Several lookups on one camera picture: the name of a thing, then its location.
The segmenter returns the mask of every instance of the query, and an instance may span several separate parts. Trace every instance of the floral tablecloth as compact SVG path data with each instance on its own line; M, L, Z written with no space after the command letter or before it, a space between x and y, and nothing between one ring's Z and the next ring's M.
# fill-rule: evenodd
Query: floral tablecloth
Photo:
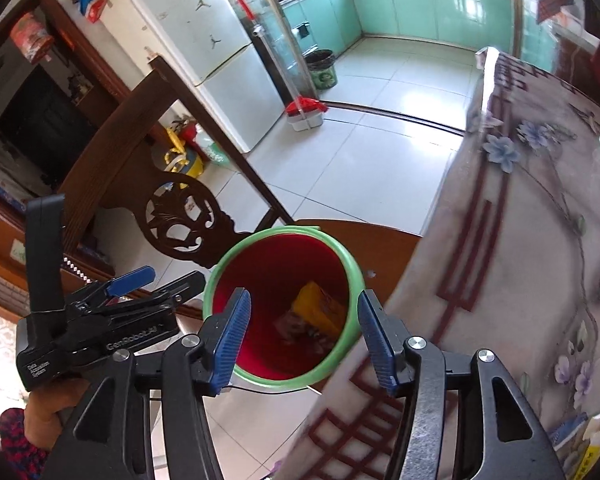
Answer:
M385 309L444 350L492 349L560 439L600 411L600 107L494 48L477 59L467 134ZM360 340L276 480L381 480L400 410ZM449 394L448 427L456 415ZM440 478L455 437L445 431ZM562 448L566 472L583 452Z

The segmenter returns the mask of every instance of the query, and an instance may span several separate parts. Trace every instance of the hanging red decoration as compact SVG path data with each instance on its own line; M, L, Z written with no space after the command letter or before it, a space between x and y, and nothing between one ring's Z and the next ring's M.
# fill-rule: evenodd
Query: hanging red decoration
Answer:
M33 12L27 12L18 20L11 29L10 36L31 64L45 57L54 44L53 36L46 31L45 26L38 21Z

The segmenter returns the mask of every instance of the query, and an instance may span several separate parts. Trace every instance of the trash bin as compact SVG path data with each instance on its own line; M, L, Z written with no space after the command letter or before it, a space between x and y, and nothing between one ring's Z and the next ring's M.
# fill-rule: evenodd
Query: trash bin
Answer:
M304 56L304 60L309 67L311 79L318 90L326 90L327 88L336 86L338 77L333 65L336 62L336 57L331 50L326 48L314 50Z
M289 344L274 325L309 282L347 307L340 337L326 354L313 352L306 340ZM208 280L203 317L222 312L237 286L251 295L251 319L234 372L252 383L288 389L315 384L335 370L360 335L362 272L349 251L318 228L275 227L232 247Z

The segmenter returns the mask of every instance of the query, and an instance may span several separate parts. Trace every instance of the kitchen floor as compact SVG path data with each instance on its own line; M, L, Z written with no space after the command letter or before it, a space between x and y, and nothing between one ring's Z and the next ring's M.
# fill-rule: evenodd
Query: kitchen floor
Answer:
M473 58L450 47L364 39L337 61L339 83L323 98L464 128L466 96L478 77ZM295 219L374 222L420 234L460 143L461 137L426 126L332 108L322 126L305 132L279 121L248 159ZM200 180L237 231L254 230L267 211L240 173L211 166ZM101 210L95 234L118 274L151 265L157 278L149 288L195 269L210 273L154 250L126 210ZM205 399L224 478L262 478L288 453L316 399L311 390L275 396L230 390ZM168 479L160 418L152 441L156 478Z

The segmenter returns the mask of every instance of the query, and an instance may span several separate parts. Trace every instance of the silver bolt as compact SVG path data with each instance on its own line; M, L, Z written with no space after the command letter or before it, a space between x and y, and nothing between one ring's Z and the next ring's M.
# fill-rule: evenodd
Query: silver bolt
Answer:
M193 348L194 346L198 346L200 344L200 338L195 334L189 334L184 336L180 342L182 343L182 346Z
M116 350L113 352L113 360L121 363L122 361L129 359L130 355L131 354L129 353L129 350L126 350L125 348L122 350Z
M496 358L496 355L491 350L487 350L486 348L483 348L482 350L478 351L478 359L480 359L480 361L484 361L485 363L490 363L495 358Z
M427 345L426 339L420 337L419 335L410 337L407 343L411 348L415 348L416 350L421 350Z

